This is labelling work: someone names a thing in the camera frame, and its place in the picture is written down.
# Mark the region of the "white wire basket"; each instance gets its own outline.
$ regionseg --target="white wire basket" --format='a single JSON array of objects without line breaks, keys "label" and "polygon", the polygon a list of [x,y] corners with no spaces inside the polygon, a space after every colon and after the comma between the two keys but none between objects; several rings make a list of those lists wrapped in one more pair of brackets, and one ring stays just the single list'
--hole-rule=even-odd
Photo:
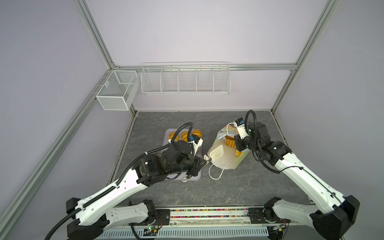
[{"label": "white wire basket", "polygon": [[229,64],[143,68],[141,90],[144,94],[228,94]]},{"label": "white wire basket", "polygon": [[104,110],[128,111],[139,85],[136,71],[113,70],[96,98]]}]

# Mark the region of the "white robotic arm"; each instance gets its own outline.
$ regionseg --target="white robotic arm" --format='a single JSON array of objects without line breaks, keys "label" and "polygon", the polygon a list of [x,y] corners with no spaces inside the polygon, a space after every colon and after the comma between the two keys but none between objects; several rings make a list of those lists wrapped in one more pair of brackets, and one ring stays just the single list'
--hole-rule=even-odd
[{"label": "white robotic arm", "polygon": [[[344,196],[321,180],[282,142],[271,141],[264,124],[255,122],[254,127],[247,127],[247,116],[245,121],[239,118],[234,122],[239,132],[235,136],[237,150],[248,148],[253,151],[252,154],[257,156],[255,159],[264,167],[274,173],[286,174],[314,202],[314,205],[301,205],[274,197],[264,205],[264,218],[269,222],[280,218],[290,219],[315,228],[327,240],[339,240],[355,222],[359,201],[353,196]],[[178,131],[188,125],[192,129],[192,123],[188,123]],[[132,194],[164,181],[169,174],[186,172],[187,177],[196,176],[208,163],[194,155],[203,140],[192,135],[188,136],[188,142],[174,142],[173,139],[166,146],[146,152],[135,159],[118,180],[99,192],[84,199],[68,200],[68,216],[48,233],[45,240],[49,240],[55,230],[71,217],[74,221],[67,226],[70,240],[91,240],[104,230],[122,224],[153,223],[157,212],[150,200],[128,207],[115,206]],[[151,154],[165,148],[167,150],[160,155]],[[264,161],[277,170],[267,166]]]},{"label": "white robotic arm", "polygon": [[[246,126],[249,113],[253,114],[254,123]],[[354,224],[360,206],[353,196],[344,196],[335,190],[315,173],[308,169],[289,149],[280,141],[271,141],[266,126],[256,123],[256,114],[252,110],[247,113],[245,120],[237,119],[234,123],[239,134],[235,136],[236,148],[245,148],[256,154],[256,160],[274,173],[286,174],[297,184],[314,202],[314,205],[302,205],[287,202],[274,197],[264,205],[265,218],[290,219],[310,227],[327,240],[338,240]],[[277,170],[267,166],[268,161]]]}]

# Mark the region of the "gray marble tabletop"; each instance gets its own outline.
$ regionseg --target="gray marble tabletop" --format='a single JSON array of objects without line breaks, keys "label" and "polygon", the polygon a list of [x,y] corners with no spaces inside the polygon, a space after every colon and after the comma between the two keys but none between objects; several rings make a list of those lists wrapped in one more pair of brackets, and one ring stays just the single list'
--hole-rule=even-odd
[{"label": "gray marble tabletop", "polygon": [[[117,176],[141,153],[160,147],[165,130],[178,128],[186,122],[193,122],[194,128],[202,130],[202,154],[212,146],[217,132],[229,122],[243,117],[246,112],[140,112],[129,137],[126,151],[120,163]],[[270,112],[256,112],[257,121],[264,123],[273,141],[282,141],[280,132]],[[248,154],[233,170],[224,170],[219,180],[208,175],[209,165],[202,169],[198,181],[166,180],[140,191],[128,201],[139,203],[152,200],[157,207],[165,206],[207,206],[207,205],[264,205],[272,197],[299,204],[309,204],[306,194],[285,174],[275,174],[265,169]],[[211,168],[211,175],[217,178],[221,169]]]}]

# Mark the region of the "baking tray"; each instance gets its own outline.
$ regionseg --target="baking tray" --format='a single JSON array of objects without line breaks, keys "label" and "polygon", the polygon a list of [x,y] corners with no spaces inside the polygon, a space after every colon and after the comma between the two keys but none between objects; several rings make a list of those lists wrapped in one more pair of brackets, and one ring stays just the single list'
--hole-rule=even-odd
[{"label": "baking tray", "polygon": [[[168,128],[167,130],[166,130],[166,132],[165,132],[165,134],[164,134],[164,139],[163,139],[163,146],[165,145],[165,144],[167,144],[167,143],[169,143],[168,142],[168,139],[169,139],[169,134],[171,133],[171,132],[175,132],[177,130],[177,128]],[[179,132],[179,141],[182,141],[182,139],[181,139],[181,134],[183,133],[183,132],[188,132],[188,128],[184,128],[183,130],[181,130],[180,132]],[[201,139],[203,139],[203,132],[200,130],[200,132],[201,132]],[[201,151],[201,147],[199,147],[198,149],[197,149],[197,153],[195,154],[196,156],[198,156],[198,157],[201,157],[201,155],[202,155],[202,151]],[[171,175],[168,175],[168,178],[174,178],[174,177],[176,177],[176,175],[177,174],[171,174]],[[185,172],[183,172],[182,174],[180,174],[180,176],[178,176],[177,178],[175,178],[175,179],[166,179],[166,180],[182,180],[183,179],[183,177],[185,177],[186,176],[186,174],[185,174]],[[201,178],[201,170],[199,171],[199,173],[197,174],[197,176],[196,177],[191,177],[190,179],[188,179],[188,181],[197,181],[197,180],[199,180]]]}]

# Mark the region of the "bread roll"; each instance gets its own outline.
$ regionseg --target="bread roll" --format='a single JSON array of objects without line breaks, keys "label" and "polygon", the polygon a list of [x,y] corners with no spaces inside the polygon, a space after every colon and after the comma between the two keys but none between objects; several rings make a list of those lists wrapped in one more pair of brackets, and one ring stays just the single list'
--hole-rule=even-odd
[{"label": "bread roll", "polygon": [[226,139],[225,140],[225,145],[227,145],[228,147],[236,148],[235,140]]},{"label": "bread roll", "polygon": [[[173,138],[173,135],[175,135],[175,132],[171,132],[168,136],[169,139],[172,139]],[[179,136],[177,135],[176,136],[176,139],[175,139],[175,142],[177,142],[179,140]]]}]

